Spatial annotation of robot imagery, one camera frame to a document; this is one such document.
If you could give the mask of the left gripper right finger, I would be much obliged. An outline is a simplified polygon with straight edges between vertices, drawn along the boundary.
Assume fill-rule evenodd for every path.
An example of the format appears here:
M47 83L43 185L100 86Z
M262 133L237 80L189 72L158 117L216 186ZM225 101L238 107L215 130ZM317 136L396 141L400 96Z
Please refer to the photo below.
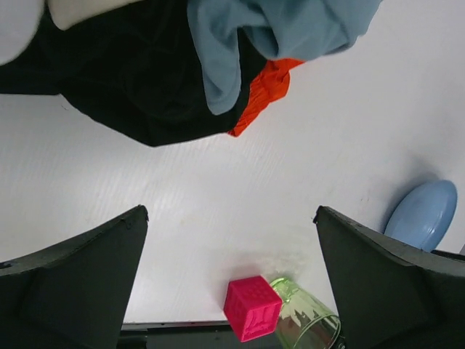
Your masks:
M328 206L314 222L349 348L464 347L464 256L422 251Z

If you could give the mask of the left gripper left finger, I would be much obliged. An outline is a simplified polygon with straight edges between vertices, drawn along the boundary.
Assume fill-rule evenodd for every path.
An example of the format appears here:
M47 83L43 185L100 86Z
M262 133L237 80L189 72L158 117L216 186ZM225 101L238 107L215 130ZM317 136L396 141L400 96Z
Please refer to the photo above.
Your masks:
M147 209L1 263L2 348L116 348Z

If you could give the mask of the beige cloth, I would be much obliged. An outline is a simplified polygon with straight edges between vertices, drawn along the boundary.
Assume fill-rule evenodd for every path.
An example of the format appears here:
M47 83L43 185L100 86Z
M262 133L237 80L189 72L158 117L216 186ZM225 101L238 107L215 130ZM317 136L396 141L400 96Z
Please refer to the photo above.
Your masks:
M53 23L62 31L89 18L118 9L139 0L49 0Z

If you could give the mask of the blue-grey cloth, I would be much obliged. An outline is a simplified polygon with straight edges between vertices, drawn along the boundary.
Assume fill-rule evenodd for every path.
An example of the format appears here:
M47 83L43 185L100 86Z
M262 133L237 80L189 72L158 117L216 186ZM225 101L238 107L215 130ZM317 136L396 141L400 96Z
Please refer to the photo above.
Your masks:
M238 32L268 60L311 61L352 47L378 0L189 1L187 20L201 63L206 103L229 111L241 86Z

